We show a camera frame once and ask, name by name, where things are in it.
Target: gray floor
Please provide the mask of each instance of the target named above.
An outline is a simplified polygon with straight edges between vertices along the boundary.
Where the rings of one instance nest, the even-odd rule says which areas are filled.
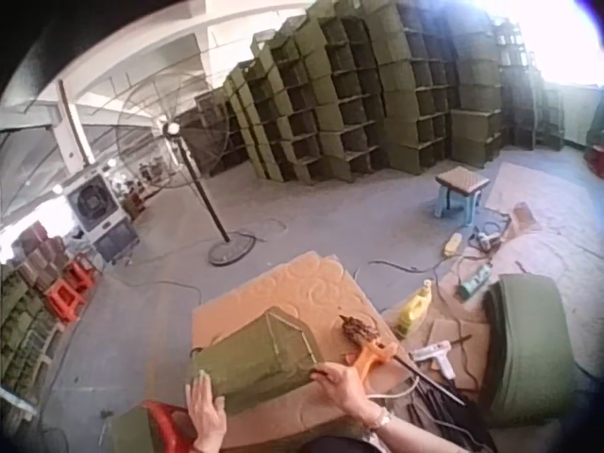
[[[604,231],[603,183],[585,170],[578,151],[507,150],[482,173],[495,179],[502,161],[586,187]],[[105,451],[102,411],[121,413],[144,398],[183,404],[191,311],[200,298],[210,300],[305,251],[336,255],[351,272],[371,259],[430,266],[461,224],[461,214],[432,215],[438,190],[433,176],[455,165],[442,162],[423,176],[387,170],[354,184],[329,181],[314,187],[257,180],[248,164],[233,169],[207,187],[226,227],[245,228],[262,242],[227,268],[206,262],[216,233],[194,192],[160,193],[137,220],[142,242],[131,263],[106,270],[72,330],[44,424],[64,430],[70,451]],[[405,298],[423,278],[367,267],[359,283],[381,310]],[[201,297],[166,280],[192,285]],[[47,443],[64,451],[60,439],[47,438]]]

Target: standing fan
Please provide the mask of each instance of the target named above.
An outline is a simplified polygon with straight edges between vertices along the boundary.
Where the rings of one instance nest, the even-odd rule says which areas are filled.
[[[152,134],[132,140],[128,126],[134,115],[156,125]],[[209,252],[214,266],[227,266],[247,255],[256,238],[227,233],[201,183],[225,153],[228,117],[225,100],[205,75],[164,74],[146,79],[124,102],[116,127],[119,157],[133,175],[141,174],[160,189],[193,184],[220,231],[222,241]]]

